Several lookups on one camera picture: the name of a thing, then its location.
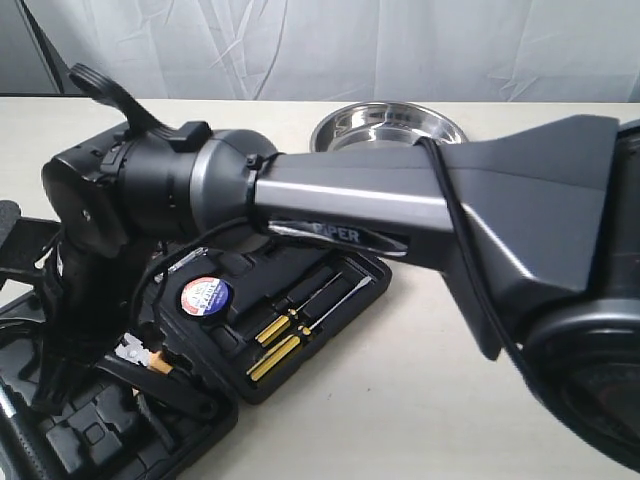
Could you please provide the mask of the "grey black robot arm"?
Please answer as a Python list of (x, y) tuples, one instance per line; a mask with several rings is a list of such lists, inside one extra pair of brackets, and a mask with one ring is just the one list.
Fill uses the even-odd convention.
[(639, 467), (639, 126), (578, 115), (489, 141), (286, 155), (250, 130), (148, 114), (42, 170), (61, 221), (40, 289), (35, 406), (55, 413), (137, 318), (162, 241), (256, 235), (439, 271), (587, 444)]

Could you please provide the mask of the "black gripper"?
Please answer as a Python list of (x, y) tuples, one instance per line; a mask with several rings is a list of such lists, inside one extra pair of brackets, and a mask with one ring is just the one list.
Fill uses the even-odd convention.
[(39, 292), (46, 323), (31, 407), (61, 414), (90, 364), (111, 350), (127, 329), (130, 302), (155, 251), (136, 240), (108, 258), (85, 251), (67, 236), (45, 263)]

